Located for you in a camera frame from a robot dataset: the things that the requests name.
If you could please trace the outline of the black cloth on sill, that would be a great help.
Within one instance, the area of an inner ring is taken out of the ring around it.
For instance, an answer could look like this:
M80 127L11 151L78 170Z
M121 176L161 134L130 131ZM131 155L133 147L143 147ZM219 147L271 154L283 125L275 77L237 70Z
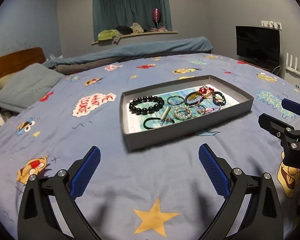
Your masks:
M133 29L127 26L118 26L116 27L116 30L122 35L130 35L134 33Z

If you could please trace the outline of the grey blue pillow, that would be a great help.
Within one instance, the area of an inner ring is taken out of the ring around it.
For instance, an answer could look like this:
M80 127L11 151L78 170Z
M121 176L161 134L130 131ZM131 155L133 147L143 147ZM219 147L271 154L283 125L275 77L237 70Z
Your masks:
M43 98L63 74L34 63L17 72L0 91L0 108L20 113Z

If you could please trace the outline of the green cloth on sill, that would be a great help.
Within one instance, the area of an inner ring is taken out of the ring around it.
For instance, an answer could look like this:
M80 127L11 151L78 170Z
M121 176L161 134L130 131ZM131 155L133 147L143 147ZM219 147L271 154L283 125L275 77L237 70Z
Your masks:
M121 38L121 36L122 34L116 29L103 30L98 34L97 40L98 41L113 40L114 42L117 42Z

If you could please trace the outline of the blue folded duvet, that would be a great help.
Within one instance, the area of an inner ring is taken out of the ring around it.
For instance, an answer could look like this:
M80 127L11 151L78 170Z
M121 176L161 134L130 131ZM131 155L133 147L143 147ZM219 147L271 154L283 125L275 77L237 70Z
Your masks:
M96 53L89 53L77 57L56 58L45 61L43 65L47 68L54 68L60 64L80 64L93 62L97 60L107 59L111 57L127 57L127 56L145 56L157 53L206 53L213 50L211 42L205 37L187 38L181 40L155 41L128 44L118 46L108 50Z

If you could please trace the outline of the dark teal curtain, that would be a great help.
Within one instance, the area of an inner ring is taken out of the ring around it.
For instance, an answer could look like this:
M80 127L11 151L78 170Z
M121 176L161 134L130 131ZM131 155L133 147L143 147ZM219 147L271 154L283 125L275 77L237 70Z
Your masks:
M92 5L95 41L103 30L118 26L130 27L134 22L146 30L156 28L152 19L155 8L159 8L161 12L159 28L173 30L169 0L92 0Z

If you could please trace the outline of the beige cloth on sill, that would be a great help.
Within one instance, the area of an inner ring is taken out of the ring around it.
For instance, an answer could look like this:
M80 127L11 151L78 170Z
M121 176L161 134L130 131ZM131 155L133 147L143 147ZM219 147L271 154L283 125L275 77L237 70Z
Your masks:
M134 22L130 28L132 29L133 31L133 34L141 34L141 33L144 33L144 29L142 28L142 26L136 22Z

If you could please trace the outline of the wooden headboard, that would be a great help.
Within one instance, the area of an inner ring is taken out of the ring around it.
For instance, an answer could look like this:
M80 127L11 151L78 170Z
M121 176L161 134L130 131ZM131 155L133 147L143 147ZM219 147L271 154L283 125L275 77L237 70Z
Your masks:
M44 63L46 60L40 47L16 51L0 57L0 76L19 72L31 64Z

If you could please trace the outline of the wooden window sill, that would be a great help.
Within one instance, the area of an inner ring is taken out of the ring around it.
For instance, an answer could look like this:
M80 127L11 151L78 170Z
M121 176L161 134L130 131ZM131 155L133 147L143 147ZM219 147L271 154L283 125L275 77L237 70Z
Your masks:
M157 32L146 32L146 33L136 33L136 34L129 34L129 35L121 35L120 38L119 38L119 41L121 39L124 39L124 38L131 38L131 37L141 37L141 36L152 36L152 35L177 35L178 34L178 31L157 31ZM91 43L92 46L96 45L96 44L99 44L101 42L108 42L108 41L111 41L111 42L114 42L114 39L111 39L111 40L102 40L102 41L94 41Z

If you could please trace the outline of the pink balloon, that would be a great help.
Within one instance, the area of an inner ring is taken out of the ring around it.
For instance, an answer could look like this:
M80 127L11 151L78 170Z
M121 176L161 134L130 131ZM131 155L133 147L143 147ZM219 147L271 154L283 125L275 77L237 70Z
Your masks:
M161 12L159 8L155 8L152 12L152 19L155 23L156 28L159 28L159 22L161 20Z

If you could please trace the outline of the silver bangle with charm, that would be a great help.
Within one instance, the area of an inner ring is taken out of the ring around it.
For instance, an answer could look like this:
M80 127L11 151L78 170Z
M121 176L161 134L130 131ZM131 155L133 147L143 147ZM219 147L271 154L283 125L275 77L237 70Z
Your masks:
M206 108L203 105L192 105L189 108L199 115L204 115L206 113Z

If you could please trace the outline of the white wifi router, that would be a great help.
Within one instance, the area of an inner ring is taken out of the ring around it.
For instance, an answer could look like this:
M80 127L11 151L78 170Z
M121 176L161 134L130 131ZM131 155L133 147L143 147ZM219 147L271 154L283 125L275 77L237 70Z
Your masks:
M300 77L300 59L286 53L286 70Z

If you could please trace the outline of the thin dark blue bangle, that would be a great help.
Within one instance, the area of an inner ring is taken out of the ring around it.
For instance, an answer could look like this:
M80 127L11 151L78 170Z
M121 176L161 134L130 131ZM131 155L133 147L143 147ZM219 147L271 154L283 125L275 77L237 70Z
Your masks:
M184 97L179 95L170 96L167 98L167 103L170 106L177 106L183 104L185 101Z

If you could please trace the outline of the grey shallow cardboard tray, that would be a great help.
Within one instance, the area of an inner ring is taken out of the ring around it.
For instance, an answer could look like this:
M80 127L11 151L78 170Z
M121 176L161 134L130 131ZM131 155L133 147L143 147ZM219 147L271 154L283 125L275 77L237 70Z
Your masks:
M128 148L137 150L227 122L252 105L244 90L205 75L122 93L120 122Z

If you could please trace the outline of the black television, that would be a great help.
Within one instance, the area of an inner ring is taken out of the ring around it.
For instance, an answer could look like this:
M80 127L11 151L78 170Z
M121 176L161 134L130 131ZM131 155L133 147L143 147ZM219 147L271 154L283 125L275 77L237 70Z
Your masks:
M237 56L268 68L280 65L280 31L253 26L236 26Z

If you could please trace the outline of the white wall power strip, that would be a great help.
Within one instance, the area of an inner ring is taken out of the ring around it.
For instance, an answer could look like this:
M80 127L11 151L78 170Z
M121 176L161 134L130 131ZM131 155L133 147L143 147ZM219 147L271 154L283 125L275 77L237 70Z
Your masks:
M261 27L282 30L282 24L274 21L261 21Z

